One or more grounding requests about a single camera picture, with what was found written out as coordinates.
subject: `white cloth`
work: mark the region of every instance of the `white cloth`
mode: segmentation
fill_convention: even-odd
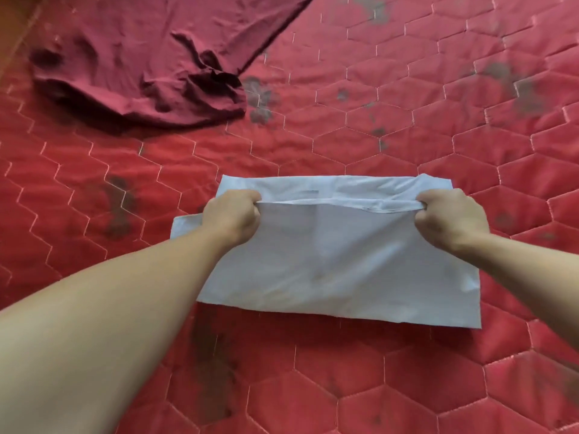
[[[414,226],[418,177],[223,176],[217,195],[255,189],[261,225],[216,266],[204,303],[257,311],[481,327],[478,270],[426,242]],[[171,238],[201,215],[175,218]]]

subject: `maroon garment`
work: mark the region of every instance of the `maroon garment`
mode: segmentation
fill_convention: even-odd
[[[220,121],[245,112],[238,75],[309,1],[100,0],[33,52],[34,79],[133,121]]]

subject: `forearm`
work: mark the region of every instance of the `forearm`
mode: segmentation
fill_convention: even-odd
[[[579,256],[492,234],[474,238],[458,257],[491,275],[579,350]]]
[[[226,251],[199,228],[85,269],[0,313],[0,432],[112,428]]]

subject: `bare skin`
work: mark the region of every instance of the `bare skin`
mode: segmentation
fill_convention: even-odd
[[[207,277],[259,226],[259,193],[211,200],[202,226],[67,277],[0,312],[0,432],[106,434],[164,353]],[[579,348],[579,257],[489,232],[461,190],[417,198],[424,238],[488,272]]]

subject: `fist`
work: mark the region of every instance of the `fist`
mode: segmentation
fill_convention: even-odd
[[[477,235],[489,233],[485,210],[460,189],[432,189],[416,199],[424,209],[416,213],[416,228],[430,244],[453,255]]]
[[[259,200],[261,195],[256,190],[228,190],[207,203],[201,227],[215,234],[228,249],[244,244],[259,226],[255,206]]]

